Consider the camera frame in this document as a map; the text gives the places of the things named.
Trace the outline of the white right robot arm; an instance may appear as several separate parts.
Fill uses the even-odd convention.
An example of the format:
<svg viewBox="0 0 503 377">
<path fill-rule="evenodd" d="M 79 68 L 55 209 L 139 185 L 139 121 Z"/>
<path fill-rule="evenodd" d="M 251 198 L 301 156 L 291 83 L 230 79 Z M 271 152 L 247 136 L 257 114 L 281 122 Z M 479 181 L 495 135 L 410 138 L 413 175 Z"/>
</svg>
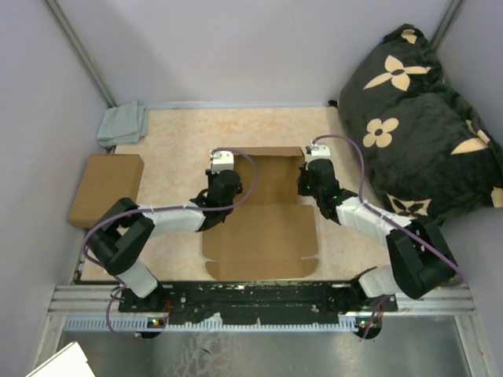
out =
<svg viewBox="0 0 503 377">
<path fill-rule="evenodd" d="M 390 263 L 358 274 L 350 293 L 355 309 L 367 311 L 378 297 L 403 293 L 422 298 L 457 274 L 457 263 L 439 226 L 430 218 L 408 218 L 375 207 L 356 192 L 341 188 L 330 159 L 299 168 L 298 193 L 315 200 L 321 215 L 356 229 L 383 245 Z"/>
</svg>

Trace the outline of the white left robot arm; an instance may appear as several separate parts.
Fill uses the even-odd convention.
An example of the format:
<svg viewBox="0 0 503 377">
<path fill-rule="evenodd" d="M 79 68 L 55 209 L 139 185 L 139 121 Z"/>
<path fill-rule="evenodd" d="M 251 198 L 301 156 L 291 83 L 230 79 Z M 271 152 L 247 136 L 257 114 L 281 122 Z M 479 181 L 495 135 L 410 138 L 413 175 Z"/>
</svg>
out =
<svg viewBox="0 0 503 377">
<path fill-rule="evenodd" d="M 243 191 L 234 170 L 207 170 L 206 174 L 208 187 L 186 204 L 140 207 L 125 197 L 86 234 L 84 244 L 98 265 L 128 287 L 145 311 L 155 311 L 163 302 L 160 282 L 139 260 L 147 241 L 172 232 L 204 232 L 223 223 L 233 211 L 234 198 Z"/>
</svg>

